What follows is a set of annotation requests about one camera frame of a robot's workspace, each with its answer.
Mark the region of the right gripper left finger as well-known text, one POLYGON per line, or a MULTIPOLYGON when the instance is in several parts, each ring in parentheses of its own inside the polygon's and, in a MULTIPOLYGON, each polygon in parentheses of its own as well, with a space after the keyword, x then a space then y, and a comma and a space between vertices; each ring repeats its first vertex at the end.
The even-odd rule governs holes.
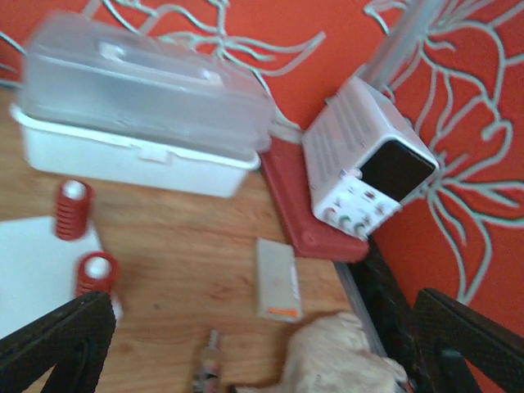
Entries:
POLYGON ((115 331, 110 295, 91 291, 1 339, 1 391, 94 392, 115 331))

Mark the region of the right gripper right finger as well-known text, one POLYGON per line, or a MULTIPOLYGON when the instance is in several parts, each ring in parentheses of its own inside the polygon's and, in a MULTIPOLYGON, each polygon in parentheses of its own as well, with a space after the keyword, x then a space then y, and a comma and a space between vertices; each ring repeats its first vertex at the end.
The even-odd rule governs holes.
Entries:
POLYGON ((411 322, 434 392, 479 392, 468 364, 506 392, 523 391, 523 337, 433 288, 418 293, 411 322))

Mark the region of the red large spring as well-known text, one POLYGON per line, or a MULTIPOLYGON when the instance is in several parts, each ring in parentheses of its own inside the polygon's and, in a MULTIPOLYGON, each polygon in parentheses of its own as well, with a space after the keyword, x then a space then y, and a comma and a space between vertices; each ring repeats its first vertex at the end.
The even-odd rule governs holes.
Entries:
POLYGON ((63 241, 80 239, 88 229, 93 188, 76 179, 61 183, 55 198, 54 233, 63 241))
POLYGON ((76 265, 75 297, 90 291, 112 293, 119 272, 118 260, 105 251, 83 255, 76 265))

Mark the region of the white peg board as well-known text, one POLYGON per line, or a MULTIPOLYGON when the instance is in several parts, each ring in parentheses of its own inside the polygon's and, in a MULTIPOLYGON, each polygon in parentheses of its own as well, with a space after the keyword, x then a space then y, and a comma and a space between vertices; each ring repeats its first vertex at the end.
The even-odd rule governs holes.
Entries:
POLYGON ((94 224, 68 242, 54 222, 49 215, 1 222, 1 337, 73 300, 79 259, 102 250, 94 224))

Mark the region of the beige work glove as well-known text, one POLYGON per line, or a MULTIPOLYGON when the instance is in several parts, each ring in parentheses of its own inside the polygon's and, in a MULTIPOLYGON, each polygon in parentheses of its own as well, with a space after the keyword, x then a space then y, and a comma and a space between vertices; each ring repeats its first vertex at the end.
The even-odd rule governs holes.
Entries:
POLYGON ((360 319, 340 312, 292 335, 281 387, 285 392, 394 392, 407 381, 399 363, 371 351, 360 319))

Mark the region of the orange black screwdriver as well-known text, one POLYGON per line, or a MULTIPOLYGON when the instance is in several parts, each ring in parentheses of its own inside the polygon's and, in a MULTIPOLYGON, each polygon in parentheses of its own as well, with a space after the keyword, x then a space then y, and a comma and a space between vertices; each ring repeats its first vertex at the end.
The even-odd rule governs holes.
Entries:
POLYGON ((220 333, 213 329, 206 346, 202 349, 198 368, 193 374, 192 393, 219 392, 221 370, 220 333))

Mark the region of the small white eraser block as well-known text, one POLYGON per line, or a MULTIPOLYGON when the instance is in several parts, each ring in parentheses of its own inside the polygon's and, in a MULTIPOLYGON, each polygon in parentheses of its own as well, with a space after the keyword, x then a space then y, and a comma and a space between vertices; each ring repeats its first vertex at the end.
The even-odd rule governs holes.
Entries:
POLYGON ((255 259, 257 314, 286 323, 300 321, 303 312, 293 248, 258 238, 255 259))

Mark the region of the white power supply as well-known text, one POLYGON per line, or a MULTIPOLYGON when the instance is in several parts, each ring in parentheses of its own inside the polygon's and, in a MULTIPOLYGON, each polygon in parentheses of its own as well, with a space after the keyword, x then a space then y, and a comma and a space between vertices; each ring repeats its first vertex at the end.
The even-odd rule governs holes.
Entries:
POLYGON ((392 102, 358 77, 327 101, 302 147, 314 217, 360 240, 439 172, 392 102))

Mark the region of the white plastic toolbox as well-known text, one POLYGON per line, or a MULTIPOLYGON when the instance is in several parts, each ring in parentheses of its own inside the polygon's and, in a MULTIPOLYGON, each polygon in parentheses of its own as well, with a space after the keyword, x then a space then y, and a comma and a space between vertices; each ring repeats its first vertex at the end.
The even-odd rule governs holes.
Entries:
POLYGON ((269 149, 256 77, 68 11, 30 36, 11 115, 38 170, 233 196, 269 149))

